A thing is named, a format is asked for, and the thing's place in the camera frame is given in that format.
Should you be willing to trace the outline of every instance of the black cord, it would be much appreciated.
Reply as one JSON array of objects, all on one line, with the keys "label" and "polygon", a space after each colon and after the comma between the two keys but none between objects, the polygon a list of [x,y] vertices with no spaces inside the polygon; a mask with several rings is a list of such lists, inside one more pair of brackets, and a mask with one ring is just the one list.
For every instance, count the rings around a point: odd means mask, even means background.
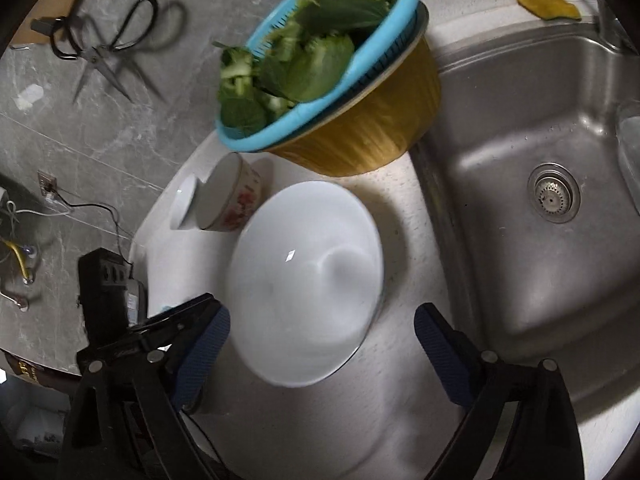
[{"label": "black cord", "polygon": [[116,243],[118,245],[118,252],[120,253],[120,257],[129,264],[130,266],[130,271],[129,271],[129,277],[131,277],[133,275],[133,264],[127,260],[123,254],[122,254],[122,248],[120,247],[120,224],[118,223],[118,221],[116,220],[116,215],[114,215],[113,213],[113,209],[109,206],[105,206],[103,204],[97,204],[94,202],[85,202],[85,203],[81,203],[81,204],[71,204],[69,202],[67,202],[65,200],[65,198],[60,195],[59,192],[54,191],[53,193],[55,193],[55,195],[62,200],[62,202],[70,208],[75,208],[75,207],[99,207],[100,209],[104,209],[105,211],[108,211],[109,214],[111,215],[111,220],[113,220],[113,225],[115,226],[115,230],[116,230]]},{"label": "black cord", "polygon": [[193,425],[198,428],[198,430],[200,431],[200,433],[202,433],[202,436],[204,436],[204,438],[206,439],[207,443],[211,446],[211,449],[213,450],[213,453],[216,454],[216,457],[218,459],[218,462],[220,462],[220,465],[223,467],[223,469],[225,470],[225,475],[226,475],[226,480],[229,480],[229,468],[226,466],[225,462],[222,460],[222,457],[220,456],[220,453],[218,453],[218,450],[216,449],[216,447],[213,445],[213,442],[211,441],[211,439],[209,438],[209,435],[207,435],[204,430],[200,427],[200,424],[198,424],[194,418],[189,415],[189,413],[185,412],[184,410],[181,410],[182,413],[184,414],[185,417],[187,417],[192,423]]}]

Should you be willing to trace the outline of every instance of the wooden cutting board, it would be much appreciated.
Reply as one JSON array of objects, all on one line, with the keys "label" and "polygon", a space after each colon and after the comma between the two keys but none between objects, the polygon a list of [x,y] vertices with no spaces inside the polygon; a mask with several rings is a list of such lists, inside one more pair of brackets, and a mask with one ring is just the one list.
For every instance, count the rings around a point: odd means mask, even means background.
[{"label": "wooden cutting board", "polygon": [[47,43],[49,40],[46,36],[30,29],[31,20],[43,17],[67,16],[74,2],[75,0],[38,0],[14,34],[11,44]]}]

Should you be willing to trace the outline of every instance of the yellow pipe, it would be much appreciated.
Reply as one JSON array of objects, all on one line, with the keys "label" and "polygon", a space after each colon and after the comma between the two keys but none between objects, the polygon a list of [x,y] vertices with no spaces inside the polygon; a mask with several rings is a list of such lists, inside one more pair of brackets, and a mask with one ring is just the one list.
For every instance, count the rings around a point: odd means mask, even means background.
[{"label": "yellow pipe", "polygon": [[27,268],[27,263],[26,263],[24,254],[22,254],[22,251],[20,250],[20,247],[18,247],[17,244],[14,244],[13,242],[10,242],[8,240],[2,240],[2,242],[15,253],[15,257],[18,259],[18,264],[20,265],[22,280],[25,283],[25,285],[29,285],[30,283],[33,283],[33,275],[31,274],[31,271]]}]

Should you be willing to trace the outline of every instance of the yellow cloth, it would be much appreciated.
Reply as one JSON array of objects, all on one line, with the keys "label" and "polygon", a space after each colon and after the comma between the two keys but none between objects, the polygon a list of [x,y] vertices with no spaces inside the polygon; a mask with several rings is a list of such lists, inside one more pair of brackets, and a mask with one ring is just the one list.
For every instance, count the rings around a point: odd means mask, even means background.
[{"label": "yellow cloth", "polygon": [[531,14],[543,20],[571,18],[580,20],[580,11],[566,0],[517,0]]}]

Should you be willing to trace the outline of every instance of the green leafy vegetable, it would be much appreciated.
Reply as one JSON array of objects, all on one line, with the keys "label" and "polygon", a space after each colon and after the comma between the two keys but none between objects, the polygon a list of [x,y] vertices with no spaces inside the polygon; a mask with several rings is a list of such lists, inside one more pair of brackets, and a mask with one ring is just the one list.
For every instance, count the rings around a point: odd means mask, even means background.
[{"label": "green leafy vegetable", "polygon": [[220,120],[251,135],[296,104],[313,101],[340,81],[354,51],[397,0],[296,0],[282,27],[264,38],[263,58],[226,46],[220,61]]}]

